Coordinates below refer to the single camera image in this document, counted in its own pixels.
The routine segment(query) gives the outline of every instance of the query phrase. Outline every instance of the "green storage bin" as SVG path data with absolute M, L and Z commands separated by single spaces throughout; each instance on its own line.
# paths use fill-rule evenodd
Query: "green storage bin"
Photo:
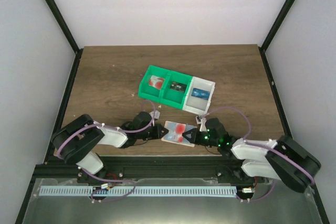
M 149 85 L 152 76 L 164 79 L 161 90 Z M 183 109 L 192 78 L 192 76 L 187 74 L 150 65 L 140 83 L 138 95 L 141 98 L 163 103 L 181 110 Z M 170 89 L 173 81 L 187 85 L 185 92 Z

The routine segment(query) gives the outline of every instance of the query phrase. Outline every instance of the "black frame edge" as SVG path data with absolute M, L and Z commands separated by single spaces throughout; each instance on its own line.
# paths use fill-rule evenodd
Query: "black frame edge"
M 270 31 L 268 32 L 265 41 L 263 45 L 261 46 L 261 49 L 266 51 L 269 45 L 271 44 L 273 38 L 275 37 L 275 34 L 279 30 L 282 22 L 285 20 L 290 8 L 292 7 L 293 3 L 295 0 L 286 0 L 285 3 L 283 4 L 276 20 L 274 21 Z
M 60 10 L 58 9 L 56 2 L 54 0 L 45 0 L 46 3 L 48 4 L 51 12 L 53 13 L 59 27 L 62 29 L 65 37 L 67 38 L 70 46 L 72 47 L 73 51 L 75 53 L 77 53 L 79 51 L 79 47 L 74 39 L 74 37 L 72 36 L 70 29 L 67 25 L 67 23 L 65 22 Z
M 278 110 L 278 113 L 279 113 L 279 116 L 280 116 L 283 132 L 287 136 L 292 136 L 292 134 L 290 132 L 289 124 L 288 124 L 287 119 L 286 119 L 285 111 L 283 110 L 283 107 L 282 107 L 282 104 L 281 104 L 281 101 L 280 101 L 280 97 L 279 97 L 279 93 L 278 93 L 277 87 L 276 87 L 274 79 L 273 79 L 271 69 L 269 68 L 269 64 L 268 64 L 268 61 L 267 61 L 265 51 L 262 50 L 262 48 L 260 48 L 260 47 L 259 47 L 259 51 L 260 51 L 262 62 L 264 64 L 264 69 L 265 69 L 265 72 L 266 72 L 266 75 L 267 75 L 267 79 L 268 79 L 269 85 L 270 85 L 271 90 L 272 90 L 274 101 L 275 101 L 275 104 L 277 106 L 277 110 Z
M 267 79 L 268 79 L 269 85 L 270 85 L 271 90 L 272 90 L 274 101 L 275 101 L 275 104 L 277 106 L 277 110 L 278 110 L 278 113 L 279 113 L 279 116 L 280 116 L 283 132 L 287 136 L 292 136 L 292 134 L 290 132 L 289 124 L 287 122 L 287 118 L 286 118 L 286 115 L 285 115 L 285 111 L 283 110 L 283 107 L 282 107 L 282 104 L 281 104 L 281 100 L 280 100 L 280 97 L 279 97 L 279 93 L 278 93 L 277 87 L 276 87 L 274 79 L 273 79 L 272 72 L 270 70 L 270 67 L 269 67 L 269 64 L 268 64 L 268 61 L 267 61 L 266 53 L 260 47 L 259 47 L 259 51 L 260 51 L 262 62 L 264 64 L 264 68 L 265 68 L 265 72 L 266 72 L 266 75 L 267 75 Z M 320 197 L 320 194 L 319 194 L 319 191 L 317 189 L 317 186 L 316 185 L 312 186 L 312 189 L 314 190 L 314 200 L 315 200 L 317 209 L 319 211 L 322 223 L 323 224 L 329 224 L 330 222 L 329 222 L 327 213 L 326 213 L 326 211 L 324 209 L 324 206 L 323 206 L 323 203 L 322 203 L 322 199 Z
M 15 224 L 22 224 L 23 221 L 24 221 L 26 211 L 27 211 L 27 208 L 28 208 L 28 204 L 29 204 L 29 201 L 30 201 L 30 197 L 33 193 L 34 185 L 35 185 L 35 180 L 32 179 L 30 181 L 29 185 L 28 185 L 27 192 L 26 192 L 26 195 L 23 199 L 23 202 L 22 202 L 22 205 L 20 207 L 19 213 L 16 217 Z
M 59 130 L 62 126 L 62 122 L 65 116 L 65 111 L 67 109 L 68 106 L 68 102 L 70 99 L 70 95 L 71 95 L 71 91 L 72 91 L 72 87 L 74 86 L 73 83 L 75 82 L 75 77 L 77 74 L 77 70 L 78 70 L 78 66 L 79 66 L 79 62 L 80 59 L 82 57 L 83 54 L 83 49 L 80 49 L 75 56 L 75 59 L 73 61 L 72 67 L 71 67 L 71 71 L 70 71 L 70 75 L 69 75 L 69 79 L 64 91 L 64 95 L 61 101 L 61 105 L 59 107 L 59 111 L 56 117 L 56 121 L 55 121 L 55 125 L 54 125 L 54 129 L 52 131 L 52 133 L 54 134 L 57 130 Z M 48 159 L 50 157 L 50 155 L 52 155 L 51 152 L 54 151 L 54 146 L 52 145 L 52 143 L 50 142 L 47 148 L 47 152 L 46 152 L 46 156 L 44 158 L 44 162 L 48 162 Z

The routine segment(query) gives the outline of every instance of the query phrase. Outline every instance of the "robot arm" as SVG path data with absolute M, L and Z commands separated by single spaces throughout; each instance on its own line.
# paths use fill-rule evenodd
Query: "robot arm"
M 60 155 L 66 164 L 76 164 L 97 177 L 105 178 L 104 164 L 91 150 L 99 144 L 126 148 L 134 145 L 137 139 L 159 139 L 168 133 L 166 128 L 154 121 L 152 126 L 142 130 L 151 121 L 150 114 L 140 112 L 133 121 L 120 127 L 109 127 L 85 114 L 56 132 L 51 141 L 59 149 L 79 129 L 96 124 L 96 127 L 75 136 Z M 198 118 L 197 122 L 199 129 L 191 129 L 182 135 L 191 143 L 217 147 L 224 159 L 243 160 L 236 172 L 239 176 L 246 174 L 249 177 L 280 179 L 292 190 L 303 193 L 321 168 L 320 162 L 291 137 L 282 136 L 269 141 L 244 140 L 230 135 L 217 118 Z
M 321 168 L 320 162 L 289 136 L 269 141 L 243 140 L 231 136 L 217 118 L 196 121 L 201 125 L 199 130 L 192 129 L 183 136 L 194 144 L 216 146 L 226 159 L 244 160 L 241 169 L 249 177 L 279 179 L 303 193 Z
M 117 148 L 127 148 L 135 144 L 138 139 L 151 140 L 162 138 L 168 130 L 162 125 L 154 123 L 143 131 L 152 120 L 150 114 L 140 112 L 133 121 L 124 123 L 121 127 L 109 127 L 95 122 L 89 115 L 82 115 L 60 129 L 52 137 L 51 141 L 56 149 L 76 131 L 87 125 L 96 124 L 81 134 L 77 135 L 61 150 L 61 157 L 66 164 L 78 165 L 89 173 L 104 178 L 104 164 L 100 157 L 91 150 L 96 145 L 111 145 Z

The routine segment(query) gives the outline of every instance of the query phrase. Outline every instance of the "wooden tabletop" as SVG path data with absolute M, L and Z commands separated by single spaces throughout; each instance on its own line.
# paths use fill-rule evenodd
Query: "wooden tabletop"
M 256 45 L 85 47 L 63 125 L 82 114 L 112 126 L 131 121 L 141 111 L 143 99 L 138 97 L 138 88 L 149 65 L 216 82 L 209 111 L 220 106 L 243 111 L 252 124 L 248 139 L 267 140 L 283 134 Z M 158 122 L 163 125 L 165 121 L 196 125 L 194 114 L 155 105 L 161 105 Z M 145 108 L 151 111 L 150 104 Z M 243 136 L 248 130 L 235 111 L 222 110 L 211 116 L 218 117 L 232 135 Z M 99 145 L 93 150 L 100 155 L 209 155 L 203 146 L 161 140 L 126 149 Z M 214 147 L 209 150 L 217 153 Z

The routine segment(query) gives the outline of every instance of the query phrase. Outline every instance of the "white cable channel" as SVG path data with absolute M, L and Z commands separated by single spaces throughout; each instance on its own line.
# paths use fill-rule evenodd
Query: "white cable channel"
M 40 196 L 85 196 L 93 192 L 93 186 L 41 186 Z M 116 186 L 100 191 L 94 196 L 118 197 L 128 193 L 132 186 Z M 236 197 L 235 186 L 137 186 L 128 197 Z

